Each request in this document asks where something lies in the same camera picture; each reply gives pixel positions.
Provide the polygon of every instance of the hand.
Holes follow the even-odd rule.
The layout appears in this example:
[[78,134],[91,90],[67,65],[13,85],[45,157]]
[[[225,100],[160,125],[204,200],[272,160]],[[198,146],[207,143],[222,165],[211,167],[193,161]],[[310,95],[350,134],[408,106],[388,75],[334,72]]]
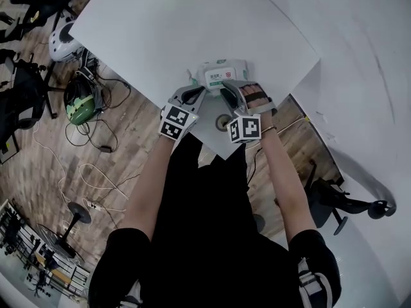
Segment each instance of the hand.
[[[244,97],[247,97],[249,94],[252,94],[254,92],[262,91],[258,85],[246,85],[244,88],[241,88],[240,90],[243,93]],[[269,103],[268,98],[259,98],[254,101],[251,101],[250,103],[247,103],[247,106],[249,108],[254,108],[254,107],[258,107],[258,106],[265,105],[268,103]],[[273,122],[272,122],[271,110],[262,113],[261,129],[262,130],[267,129],[269,126],[272,126],[272,125],[273,125]]]

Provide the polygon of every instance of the wrist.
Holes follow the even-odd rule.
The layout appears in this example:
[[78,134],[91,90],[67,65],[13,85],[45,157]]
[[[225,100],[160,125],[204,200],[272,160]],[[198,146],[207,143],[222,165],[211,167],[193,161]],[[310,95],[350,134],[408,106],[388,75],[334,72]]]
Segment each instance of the wrist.
[[273,126],[273,122],[271,120],[264,120],[261,119],[261,131],[264,131],[268,128],[270,128],[271,126]]
[[175,141],[167,136],[160,135],[159,141],[160,144],[174,147]]
[[266,128],[262,128],[262,131],[266,130],[261,134],[261,143],[263,144],[266,141],[269,141],[269,138],[277,137],[277,129],[275,126],[267,126]]
[[271,127],[273,125],[271,113],[268,115],[264,113],[261,115],[261,131]]

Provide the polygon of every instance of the fiducial marker cube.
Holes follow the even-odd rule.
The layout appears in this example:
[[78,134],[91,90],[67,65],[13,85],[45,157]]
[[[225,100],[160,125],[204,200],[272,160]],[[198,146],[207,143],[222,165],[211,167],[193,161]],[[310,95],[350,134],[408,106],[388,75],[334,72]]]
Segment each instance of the fiducial marker cube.
[[179,141],[194,127],[198,115],[167,103],[161,112],[159,133],[174,141]]
[[261,139],[260,115],[239,116],[227,125],[227,130],[233,144]]

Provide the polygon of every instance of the green label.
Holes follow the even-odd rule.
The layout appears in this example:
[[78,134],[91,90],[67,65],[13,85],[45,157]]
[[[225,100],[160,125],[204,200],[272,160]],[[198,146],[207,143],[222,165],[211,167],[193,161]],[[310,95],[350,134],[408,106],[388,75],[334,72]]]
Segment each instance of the green label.
[[215,85],[221,85],[223,81],[211,82],[210,87],[214,87]]

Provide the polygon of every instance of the bracelet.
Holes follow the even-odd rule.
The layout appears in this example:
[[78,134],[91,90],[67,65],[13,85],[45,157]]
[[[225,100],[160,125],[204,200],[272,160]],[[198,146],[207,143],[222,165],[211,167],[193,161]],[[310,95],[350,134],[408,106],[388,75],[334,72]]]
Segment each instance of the bracelet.
[[268,128],[264,129],[264,130],[261,132],[261,135],[262,135],[263,133],[271,130],[271,129],[276,129],[276,127],[275,127],[275,126],[269,126]]

